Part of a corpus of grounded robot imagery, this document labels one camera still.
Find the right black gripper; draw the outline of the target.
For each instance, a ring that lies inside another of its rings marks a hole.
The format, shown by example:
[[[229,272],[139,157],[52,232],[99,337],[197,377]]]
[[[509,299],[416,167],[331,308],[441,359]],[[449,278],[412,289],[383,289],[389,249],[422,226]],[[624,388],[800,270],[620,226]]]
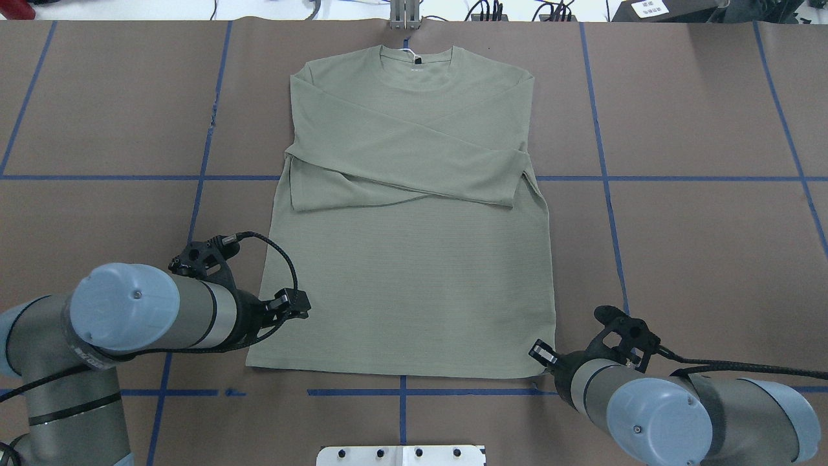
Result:
[[[541,364],[545,371],[550,371],[559,395],[571,395],[572,380],[585,360],[585,352],[562,354],[555,352],[545,341],[536,339],[528,354]]]

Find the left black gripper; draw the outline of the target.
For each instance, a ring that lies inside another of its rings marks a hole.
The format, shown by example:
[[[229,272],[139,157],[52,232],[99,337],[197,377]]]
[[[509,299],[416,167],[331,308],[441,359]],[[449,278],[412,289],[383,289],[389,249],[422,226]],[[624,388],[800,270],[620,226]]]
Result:
[[[307,293],[298,289],[278,290],[273,299],[262,301],[245,290],[236,292],[236,343],[254,343],[265,337],[263,329],[278,329],[294,318],[306,319],[311,310]]]

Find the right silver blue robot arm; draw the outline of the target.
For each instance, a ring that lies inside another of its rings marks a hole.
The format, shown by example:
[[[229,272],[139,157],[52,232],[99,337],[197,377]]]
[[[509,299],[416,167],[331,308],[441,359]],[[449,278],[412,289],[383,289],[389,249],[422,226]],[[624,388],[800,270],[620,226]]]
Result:
[[[822,425],[794,388],[747,377],[648,377],[584,351],[536,341],[529,356],[562,400],[647,465],[796,465],[813,460]]]

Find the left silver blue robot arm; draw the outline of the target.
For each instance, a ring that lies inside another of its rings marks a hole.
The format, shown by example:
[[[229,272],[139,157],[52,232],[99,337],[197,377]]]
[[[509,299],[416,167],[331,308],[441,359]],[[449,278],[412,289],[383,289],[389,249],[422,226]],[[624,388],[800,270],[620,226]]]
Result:
[[[118,364],[156,352],[236,351],[311,308],[301,290],[261,301],[231,282],[106,263],[73,292],[2,313],[2,373],[23,381],[29,431],[3,465],[133,465]]]

